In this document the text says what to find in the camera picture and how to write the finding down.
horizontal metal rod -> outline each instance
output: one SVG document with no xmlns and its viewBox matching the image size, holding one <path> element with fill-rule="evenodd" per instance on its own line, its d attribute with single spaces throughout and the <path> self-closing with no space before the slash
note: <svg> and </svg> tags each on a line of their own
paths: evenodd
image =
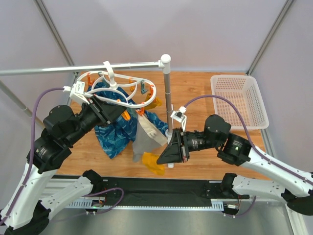
<svg viewBox="0 0 313 235">
<path fill-rule="evenodd" d="M 157 62 L 142 62 L 142 63 L 111 64 L 111 66 L 113 69 L 116 69 L 116 70 L 158 68 L 159 62 L 157 61 Z M 41 74 L 41 73 L 53 73 L 53 72 L 79 72 L 79 71 L 92 71 L 92 70 L 106 70 L 106 67 L 104 65 L 89 65 L 89 66 L 67 66 L 67 67 L 42 68 L 42 69 L 0 70 L 0 76 Z"/>
</svg>

cable connector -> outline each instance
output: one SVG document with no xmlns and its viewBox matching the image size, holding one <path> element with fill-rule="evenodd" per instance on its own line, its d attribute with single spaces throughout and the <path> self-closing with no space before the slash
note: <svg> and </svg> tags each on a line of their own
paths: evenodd
<svg viewBox="0 0 313 235">
<path fill-rule="evenodd" d="M 184 106 L 181 106 L 178 111 L 173 111 L 171 114 L 171 118 L 181 123 L 182 130 L 185 131 L 187 116 L 184 113 L 187 109 Z"/>
<path fill-rule="evenodd" d="M 63 92 L 70 92 L 69 98 L 76 101 L 80 105 L 83 103 L 89 104 L 89 101 L 84 97 L 84 89 L 85 89 L 85 83 L 82 81 L 77 81 L 73 84 L 72 87 L 64 86 Z"/>
</svg>

wooden tabletop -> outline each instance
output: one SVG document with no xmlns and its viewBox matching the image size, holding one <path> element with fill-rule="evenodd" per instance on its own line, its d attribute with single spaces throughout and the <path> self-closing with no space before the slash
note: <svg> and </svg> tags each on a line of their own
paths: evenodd
<svg viewBox="0 0 313 235">
<path fill-rule="evenodd" d="M 157 89 L 157 96 L 163 101 L 163 105 L 149 110 L 155 112 L 159 118 L 166 121 L 165 91 L 163 73 L 160 71 L 119 71 L 119 74 L 147 78 L 154 82 Z M 203 94 L 211 94 L 210 78 L 213 75 L 223 73 L 209 72 L 172 72 L 171 89 L 172 103 L 175 109 L 184 105 L 187 101 Z M 138 92 L 134 96 L 135 102 L 142 102 L 145 95 Z M 80 112 L 81 107 L 72 102 L 72 109 L 75 113 Z M 188 116 L 187 131 L 199 130 L 204 128 L 206 118 L 214 114 L 214 106 L 211 98 L 200 99 L 188 106 L 186 112 Z M 246 138 L 244 132 L 235 131 L 237 135 Z M 260 131 L 250 132 L 253 142 L 264 150 L 264 144 Z M 155 149 L 153 152 L 160 154 L 165 146 Z M 132 144 L 129 143 L 126 149 L 110 159 L 99 145 L 99 142 L 92 130 L 80 139 L 72 149 L 72 154 L 64 161 L 58 174 L 81 175 L 85 170 L 93 169 L 101 176 L 112 177 L 142 177 L 142 178 L 171 178 L 171 179 L 209 179 L 220 180 L 227 172 L 233 172 L 250 178 L 266 179 L 265 176 L 254 171 L 229 165 L 217 157 L 215 149 L 206 149 L 192 152 L 190 159 L 184 164 L 175 164 L 175 167 L 165 169 L 164 176 L 151 173 L 141 162 L 133 163 Z"/>
</svg>

white basket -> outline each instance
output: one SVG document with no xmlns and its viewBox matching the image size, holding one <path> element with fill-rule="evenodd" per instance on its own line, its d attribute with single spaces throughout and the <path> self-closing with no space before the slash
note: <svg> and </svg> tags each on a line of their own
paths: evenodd
<svg viewBox="0 0 313 235">
<path fill-rule="evenodd" d="M 215 75 L 211 77 L 212 94 L 232 102 L 244 118 L 248 130 L 268 127 L 268 116 L 258 84 L 245 75 Z M 232 130 L 243 130 L 235 110 L 225 101 L 213 98 L 215 113 L 231 124 Z"/>
</svg>

